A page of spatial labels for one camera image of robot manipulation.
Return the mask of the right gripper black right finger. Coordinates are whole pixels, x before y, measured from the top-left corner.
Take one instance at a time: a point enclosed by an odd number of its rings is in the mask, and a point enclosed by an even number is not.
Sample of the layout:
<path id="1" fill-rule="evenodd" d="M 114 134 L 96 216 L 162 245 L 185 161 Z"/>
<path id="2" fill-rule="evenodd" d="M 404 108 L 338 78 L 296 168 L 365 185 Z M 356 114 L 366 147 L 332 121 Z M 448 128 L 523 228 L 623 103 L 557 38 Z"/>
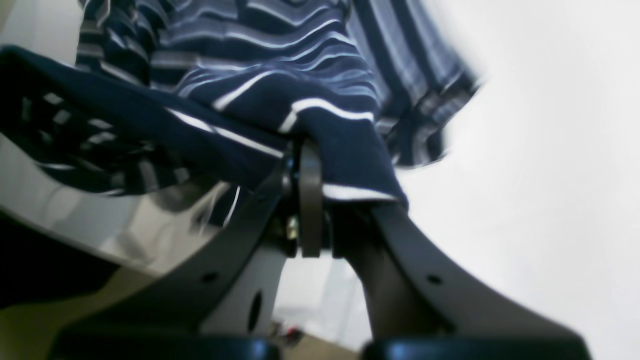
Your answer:
<path id="1" fill-rule="evenodd" d="M 432 243 L 397 203 L 331 210 L 334 252 L 362 283 L 362 360 L 589 360 L 570 328 L 510 300 Z"/>

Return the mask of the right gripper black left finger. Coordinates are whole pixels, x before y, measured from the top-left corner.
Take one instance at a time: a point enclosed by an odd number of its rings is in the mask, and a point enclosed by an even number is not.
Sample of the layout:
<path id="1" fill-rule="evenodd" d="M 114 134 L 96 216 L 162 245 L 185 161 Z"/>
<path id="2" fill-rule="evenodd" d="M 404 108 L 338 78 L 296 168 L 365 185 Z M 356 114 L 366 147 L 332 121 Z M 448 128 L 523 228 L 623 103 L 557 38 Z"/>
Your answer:
<path id="1" fill-rule="evenodd" d="M 295 142 L 213 240 L 125 300 L 62 330 L 51 360 L 281 360 L 268 338 L 287 259 L 323 247 L 322 162 Z"/>

